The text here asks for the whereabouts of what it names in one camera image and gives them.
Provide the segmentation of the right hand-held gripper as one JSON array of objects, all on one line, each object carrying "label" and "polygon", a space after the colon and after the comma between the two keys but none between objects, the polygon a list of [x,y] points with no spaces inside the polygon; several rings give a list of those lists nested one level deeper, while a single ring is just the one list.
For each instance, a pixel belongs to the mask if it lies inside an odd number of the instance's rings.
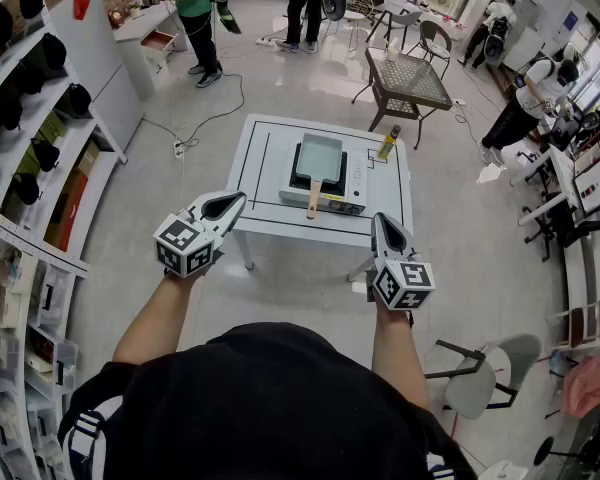
[{"label": "right hand-held gripper", "polygon": [[412,240],[411,233],[393,217],[383,212],[374,215],[374,258],[370,258],[365,278],[368,302],[379,300],[388,310],[413,311],[435,291],[431,264],[420,253],[410,254]]}]

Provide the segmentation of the white portable induction cooktop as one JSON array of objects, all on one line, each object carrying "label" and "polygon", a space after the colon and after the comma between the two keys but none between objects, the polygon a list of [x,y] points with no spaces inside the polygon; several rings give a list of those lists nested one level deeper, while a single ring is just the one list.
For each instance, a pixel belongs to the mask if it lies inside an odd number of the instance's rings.
[{"label": "white portable induction cooktop", "polygon": [[[302,146],[301,142],[297,143],[293,152],[289,153],[287,173],[282,177],[279,196],[282,200],[307,206],[312,178],[298,169]],[[338,179],[323,179],[317,209],[360,216],[367,206],[367,188],[366,158],[357,150],[343,149]]]}]

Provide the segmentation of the rectangular grey frying pan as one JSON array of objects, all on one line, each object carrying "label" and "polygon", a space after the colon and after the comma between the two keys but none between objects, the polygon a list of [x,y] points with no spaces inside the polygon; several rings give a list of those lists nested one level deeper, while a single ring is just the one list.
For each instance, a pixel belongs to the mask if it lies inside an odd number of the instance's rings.
[{"label": "rectangular grey frying pan", "polygon": [[330,137],[305,134],[301,143],[296,174],[310,181],[307,218],[316,216],[324,182],[336,183],[340,177],[342,141]]}]

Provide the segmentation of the person's left forearm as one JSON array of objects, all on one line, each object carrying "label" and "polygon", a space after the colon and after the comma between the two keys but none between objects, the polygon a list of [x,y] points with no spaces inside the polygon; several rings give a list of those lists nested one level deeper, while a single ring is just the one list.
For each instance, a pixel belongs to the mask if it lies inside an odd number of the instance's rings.
[{"label": "person's left forearm", "polygon": [[140,365],[176,352],[194,284],[206,270],[187,278],[167,274],[115,348],[112,361]]}]

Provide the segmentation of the yellow oil bottle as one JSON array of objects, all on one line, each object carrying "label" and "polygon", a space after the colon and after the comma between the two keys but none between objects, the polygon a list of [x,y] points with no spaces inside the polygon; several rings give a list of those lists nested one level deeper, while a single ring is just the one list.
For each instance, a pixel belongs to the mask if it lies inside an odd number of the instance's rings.
[{"label": "yellow oil bottle", "polygon": [[382,145],[377,151],[376,158],[378,160],[386,160],[389,153],[392,151],[394,146],[397,143],[397,139],[399,138],[401,132],[400,125],[394,125],[390,131],[390,133],[385,137]]}]

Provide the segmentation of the white table black lines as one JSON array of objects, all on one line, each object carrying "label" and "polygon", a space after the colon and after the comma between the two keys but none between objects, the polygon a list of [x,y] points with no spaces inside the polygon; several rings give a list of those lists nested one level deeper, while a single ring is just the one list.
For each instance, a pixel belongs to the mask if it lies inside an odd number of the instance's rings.
[{"label": "white table black lines", "polygon": [[[306,134],[338,139],[355,157],[354,166],[367,181],[366,205],[357,215],[320,206],[313,219],[307,205],[284,200],[280,190],[291,179],[296,146]],[[247,196],[234,226],[243,263],[254,267],[249,233],[361,247],[370,246],[371,219],[383,212],[414,231],[410,171],[406,150],[399,142],[386,160],[377,158],[383,136],[377,133],[287,117],[247,116],[231,167],[227,189]]]}]

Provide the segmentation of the black wheeled office chair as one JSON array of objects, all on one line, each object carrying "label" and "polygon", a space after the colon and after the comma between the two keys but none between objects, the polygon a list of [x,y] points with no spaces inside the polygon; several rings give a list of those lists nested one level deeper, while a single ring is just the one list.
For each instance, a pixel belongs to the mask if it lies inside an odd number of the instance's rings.
[{"label": "black wheeled office chair", "polygon": [[600,231],[600,219],[585,220],[576,226],[572,210],[566,201],[559,202],[545,214],[535,217],[534,221],[538,225],[538,230],[531,236],[526,236],[524,243],[529,244],[539,237],[542,238],[545,247],[542,262],[550,259],[553,240],[559,247],[567,248],[591,232]]}]

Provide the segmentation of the white cabinet red sticker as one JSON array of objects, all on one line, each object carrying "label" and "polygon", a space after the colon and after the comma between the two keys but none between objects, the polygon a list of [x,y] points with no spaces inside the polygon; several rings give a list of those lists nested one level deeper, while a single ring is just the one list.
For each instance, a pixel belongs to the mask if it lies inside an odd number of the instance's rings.
[{"label": "white cabinet red sticker", "polygon": [[118,146],[126,149],[142,119],[142,108],[104,0],[63,0],[50,17],[104,125]]}]

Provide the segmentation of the stack of clear storage bins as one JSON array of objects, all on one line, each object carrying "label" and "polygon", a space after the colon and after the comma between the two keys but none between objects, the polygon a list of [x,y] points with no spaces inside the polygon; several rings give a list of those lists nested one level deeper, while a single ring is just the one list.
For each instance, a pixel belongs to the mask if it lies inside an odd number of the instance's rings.
[{"label": "stack of clear storage bins", "polygon": [[68,480],[57,436],[78,384],[76,277],[0,239],[0,480]]}]

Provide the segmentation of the person's black shirt torso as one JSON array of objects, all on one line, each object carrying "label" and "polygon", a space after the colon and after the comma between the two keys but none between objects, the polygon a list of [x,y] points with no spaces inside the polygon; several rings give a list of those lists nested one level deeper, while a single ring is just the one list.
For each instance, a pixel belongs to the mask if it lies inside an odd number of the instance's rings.
[{"label": "person's black shirt torso", "polygon": [[428,411],[312,330],[235,327],[77,389],[61,442],[105,401],[104,480],[476,480]]}]

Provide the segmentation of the black monitor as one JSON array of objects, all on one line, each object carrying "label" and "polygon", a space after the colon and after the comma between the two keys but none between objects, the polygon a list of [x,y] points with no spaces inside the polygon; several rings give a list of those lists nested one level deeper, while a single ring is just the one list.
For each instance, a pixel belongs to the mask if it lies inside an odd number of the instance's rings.
[{"label": "black monitor", "polygon": [[591,216],[600,210],[600,159],[595,160],[574,177],[574,185],[582,213]]}]

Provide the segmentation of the white chair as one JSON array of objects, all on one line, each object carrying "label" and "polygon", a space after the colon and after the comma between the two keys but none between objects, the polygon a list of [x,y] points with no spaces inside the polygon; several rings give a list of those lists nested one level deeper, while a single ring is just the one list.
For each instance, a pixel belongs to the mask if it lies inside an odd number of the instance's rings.
[{"label": "white chair", "polygon": [[406,42],[408,28],[417,24],[422,15],[421,11],[407,12],[405,14],[395,14],[389,10],[384,10],[380,16],[374,21],[371,31],[369,32],[365,42],[369,43],[372,38],[375,37],[377,29],[380,25],[386,26],[386,31],[383,35],[383,40],[386,44],[391,43],[391,34],[394,28],[401,29],[403,31],[402,42],[404,45]]}]

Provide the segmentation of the black round-base stand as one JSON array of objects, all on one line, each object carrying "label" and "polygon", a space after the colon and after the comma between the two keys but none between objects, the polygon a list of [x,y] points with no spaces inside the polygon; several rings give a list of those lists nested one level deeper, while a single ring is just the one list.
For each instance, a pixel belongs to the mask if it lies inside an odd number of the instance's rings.
[{"label": "black round-base stand", "polygon": [[562,458],[572,457],[572,454],[569,452],[554,451],[553,450],[554,443],[555,443],[555,439],[552,436],[547,437],[542,442],[542,444],[538,448],[538,450],[535,454],[534,460],[533,460],[533,465],[535,467],[542,465],[547,460],[547,458],[550,456],[562,457]]}]

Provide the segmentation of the grey chair black frame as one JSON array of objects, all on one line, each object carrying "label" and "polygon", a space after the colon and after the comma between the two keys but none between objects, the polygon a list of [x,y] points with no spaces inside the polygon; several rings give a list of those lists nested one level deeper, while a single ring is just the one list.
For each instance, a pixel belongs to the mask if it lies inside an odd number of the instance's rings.
[{"label": "grey chair black frame", "polygon": [[[453,411],[469,420],[477,420],[487,410],[510,408],[542,352],[541,340],[531,334],[491,341],[477,350],[441,339],[436,341],[436,345],[461,355],[463,360],[454,370],[429,373],[425,378],[447,379],[443,410]],[[497,381],[495,369],[487,361],[487,356],[497,349],[509,361],[507,384]]]}]

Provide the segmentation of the wooden frame rack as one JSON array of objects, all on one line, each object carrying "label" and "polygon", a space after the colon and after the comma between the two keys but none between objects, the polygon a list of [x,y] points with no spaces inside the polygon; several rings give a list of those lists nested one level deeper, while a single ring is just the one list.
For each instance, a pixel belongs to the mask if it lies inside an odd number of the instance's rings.
[{"label": "wooden frame rack", "polygon": [[555,350],[600,347],[600,301],[557,313],[549,322],[557,329]]}]

